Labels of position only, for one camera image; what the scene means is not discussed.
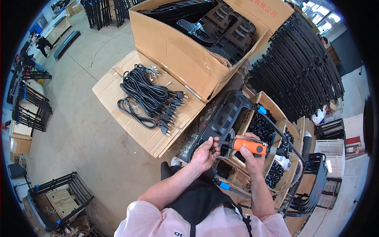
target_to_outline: hand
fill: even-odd
[[[236,135],[237,139],[249,140],[249,138],[260,140],[258,136],[251,132],[245,133],[245,136]],[[263,164],[265,163],[265,157],[254,157],[253,153],[246,147],[240,148],[241,155],[246,159],[246,170],[249,172],[251,179],[259,179],[263,177]]]
[[[215,137],[213,140],[213,137],[209,137],[209,139],[201,144],[196,151],[193,153],[191,162],[195,169],[199,172],[199,175],[202,174],[204,171],[210,169],[213,165],[213,163],[216,161],[216,158],[220,156],[220,150],[218,141],[220,140],[219,137]],[[214,147],[215,153],[212,154],[210,149]]]

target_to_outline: black power cord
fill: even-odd
[[[127,94],[127,97],[120,99],[117,102],[117,107],[132,116],[144,127],[154,129],[158,126],[162,133],[169,136],[171,132],[168,128],[175,123],[174,114],[178,113],[176,109],[184,105],[187,98],[186,93],[171,91],[165,86],[151,83],[147,70],[142,64],[136,64],[133,70],[124,72],[120,87]],[[150,118],[136,114],[129,99],[134,100]]]

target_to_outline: white crate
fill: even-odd
[[[323,153],[330,161],[332,172],[328,177],[343,178],[345,172],[345,142],[343,139],[316,140],[315,153]]]

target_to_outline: orange electric screwdriver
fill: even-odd
[[[283,148],[277,148],[277,147],[268,147],[267,143],[251,139],[244,140],[244,139],[231,139],[230,141],[220,141],[220,145],[228,145],[229,149],[239,151],[242,146],[246,147],[253,153],[255,157],[260,157],[261,155],[266,155],[266,153],[271,153],[275,155],[287,155],[289,154],[288,151],[286,151]]]

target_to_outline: plastic bag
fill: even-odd
[[[283,167],[285,171],[290,170],[292,163],[289,159],[285,158],[284,156],[275,155],[275,160]]]
[[[147,75],[150,81],[157,79],[160,75],[167,75],[167,72],[161,69],[158,65],[153,65],[152,67],[146,67]]]
[[[326,114],[325,109],[326,109],[326,105],[324,105],[324,108],[322,111],[321,111],[321,109],[317,110],[317,116],[312,115],[312,121],[315,123],[316,126],[319,125],[321,123],[321,121],[324,119],[325,114]]]

